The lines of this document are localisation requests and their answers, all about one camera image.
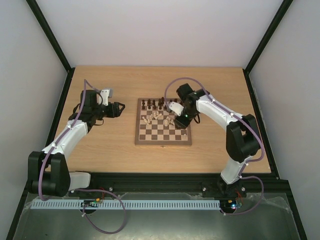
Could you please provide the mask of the white chess piece one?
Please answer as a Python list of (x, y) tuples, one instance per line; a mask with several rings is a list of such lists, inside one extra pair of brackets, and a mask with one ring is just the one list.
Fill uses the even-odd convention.
[(186, 134), (184, 134), (184, 135), (182, 136), (182, 139), (183, 139), (184, 141), (185, 141), (187, 138), (188, 138), (188, 137), (187, 137)]

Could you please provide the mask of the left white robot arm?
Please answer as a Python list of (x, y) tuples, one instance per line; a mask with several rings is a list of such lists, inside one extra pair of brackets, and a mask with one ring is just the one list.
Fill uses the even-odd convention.
[(90, 185), (88, 172), (70, 172), (67, 160), (78, 142), (85, 137), (98, 121), (117, 118), (125, 109), (120, 102), (110, 102), (113, 91), (86, 90), (80, 94), (63, 131), (41, 151), (33, 151), (28, 157), (27, 188), (29, 193), (63, 197), (76, 189)]

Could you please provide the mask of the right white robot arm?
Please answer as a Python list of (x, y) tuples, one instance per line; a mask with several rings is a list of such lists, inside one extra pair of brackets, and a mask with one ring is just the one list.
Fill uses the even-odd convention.
[(218, 183), (218, 191), (229, 196), (235, 191), (235, 182), (240, 179), (245, 165), (262, 147), (255, 117), (234, 112), (208, 92), (203, 89), (194, 91), (187, 83), (181, 85), (176, 92), (182, 104), (168, 104), (168, 108), (176, 114), (176, 128), (186, 129), (193, 119), (204, 114), (225, 130), (229, 160), (220, 173), (222, 181)]

